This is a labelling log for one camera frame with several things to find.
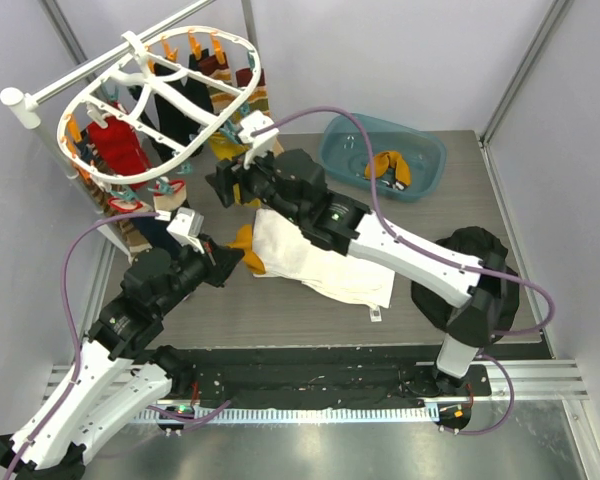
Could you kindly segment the white oval clip hanger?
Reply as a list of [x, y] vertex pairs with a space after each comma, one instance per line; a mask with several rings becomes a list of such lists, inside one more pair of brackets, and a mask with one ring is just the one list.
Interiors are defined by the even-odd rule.
[[162, 182], [218, 136], [263, 150], [269, 125], [251, 100], [263, 74], [248, 40], [211, 27], [167, 30], [129, 50], [65, 108], [55, 143], [85, 180], [110, 191]]

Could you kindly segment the yellow sock striped cuff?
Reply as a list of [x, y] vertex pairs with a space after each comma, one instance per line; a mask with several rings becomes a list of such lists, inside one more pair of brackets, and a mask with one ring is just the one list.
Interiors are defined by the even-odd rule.
[[397, 151], [377, 153], [364, 170], [364, 178], [380, 180], [386, 186], [403, 191], [411, 186], [412, 176], [409, 165]]

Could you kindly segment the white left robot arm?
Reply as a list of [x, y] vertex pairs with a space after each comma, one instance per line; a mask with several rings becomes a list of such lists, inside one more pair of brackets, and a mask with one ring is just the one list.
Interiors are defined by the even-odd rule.
[[157, 400], [185, 397], [192, 364], [172, 346], [148, 352], [166, 315], [206, 283], [221, 287], [240, 263], [240, 249], [217, 245], [163, 249], [136, 257], [120, 293], [102, 308], [80, 357], [40, 410], [17, 432], [0, 435], [0, 466], [16, 479], [79, 479], [133, 417]]

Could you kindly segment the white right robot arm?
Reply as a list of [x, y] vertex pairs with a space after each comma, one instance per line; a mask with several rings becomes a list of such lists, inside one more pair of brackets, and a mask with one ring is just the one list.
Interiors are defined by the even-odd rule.
[[268, 153], [252, 163], [225, 159], [205, 180], [223, 206], [258, 199], [313, 246], [386, 267], [443, 299], [451, 313], [431, 371], [440, 393], [463, 388], [472, 361], [500, 337], [508, 272], [502, 256], [462, 254], [381, 219], [368, 205], [329, 189], [323, 167], [305, 151]]

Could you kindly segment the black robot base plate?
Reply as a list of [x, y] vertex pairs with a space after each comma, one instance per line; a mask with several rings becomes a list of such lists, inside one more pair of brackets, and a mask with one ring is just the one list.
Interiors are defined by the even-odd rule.
[[460, 380], [436, 371], [433, 346], [323, 346], [190, 349], [189, 371], [168, 393], [173, 401], [232, 409], [324, 410], [421, 407], [441, 397], [495, 394], [486, 359]]

